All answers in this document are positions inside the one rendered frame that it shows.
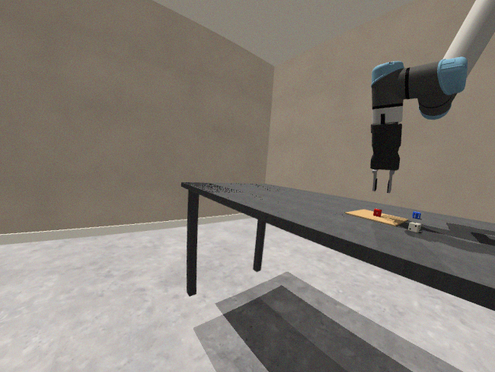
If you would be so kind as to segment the tan square mat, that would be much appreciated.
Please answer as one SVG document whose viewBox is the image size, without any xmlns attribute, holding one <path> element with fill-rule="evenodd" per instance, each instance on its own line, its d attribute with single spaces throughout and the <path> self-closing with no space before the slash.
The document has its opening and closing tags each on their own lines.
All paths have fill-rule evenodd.
<svg viewBox="0 0 495 372">
<path fill-rule="evenodd" d="M 370 210 L 355 210 L 355 211 L 346 212 L 345 214 L 349 214 L 351 216 L 357 216 L 357 217 L 367 219 L 367 220 L 372 220 L 372 221 L 375 221 L 378 223 L 384 223 L 384 224 L 387 224 L 390 226 L 398 226 L 398 225 L 408 221 L 408 219 L 405 219 L 405 218 L 401 218 L 401 217 L 397 217 L 397 216 L 391 216 L 391 215 L 383 214 L 383 213 L 380 217 L 379 216 L 373 216 L 373 213 L 374 213 L 374 211 L 370 211 Z"/>
</svg>

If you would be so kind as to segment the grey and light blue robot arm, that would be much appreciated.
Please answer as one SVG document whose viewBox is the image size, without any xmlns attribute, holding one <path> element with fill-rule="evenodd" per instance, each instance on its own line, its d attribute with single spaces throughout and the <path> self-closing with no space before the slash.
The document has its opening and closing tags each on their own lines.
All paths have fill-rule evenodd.
<svg viewBox="0 0 495 372">
<path fill-rule="evenodd" d="M 444 117 L 494 32 L 495 0 L 476 0 L 442 60 L 410 68 L 394 61 L 372 70 L 372 109 L 417 98 L 423 117 Z"/>
</svg>

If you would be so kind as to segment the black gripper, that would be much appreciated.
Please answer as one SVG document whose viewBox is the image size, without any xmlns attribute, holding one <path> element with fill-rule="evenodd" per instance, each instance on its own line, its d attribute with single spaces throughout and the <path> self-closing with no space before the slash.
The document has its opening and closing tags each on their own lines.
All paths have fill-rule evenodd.
<svg viewBox="0 0 495 372">
<path fill-rule="evenodd" d="M 377 171 L 390 170 L 388 191 L 391 193 L 392 175 L 399 169 L 403 107 L 389 107 L 372 110 L 372 149 L 370 168 L 373 169 L 373 187 L 377 188 Z"/>
</svg>

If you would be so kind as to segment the white die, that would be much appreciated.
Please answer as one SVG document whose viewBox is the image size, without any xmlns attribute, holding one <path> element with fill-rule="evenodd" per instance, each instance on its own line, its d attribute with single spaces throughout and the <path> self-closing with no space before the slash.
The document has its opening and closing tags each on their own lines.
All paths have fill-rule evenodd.
<svg viewBox="0 0 495 372">
<path fill-rule="evenodd" d="M 411 232 L 418 233 L 420 231 L 420 227 L 421 227 L 420 223 L 410 222 L 408 226 L 408 230 Z"/>
</svg>

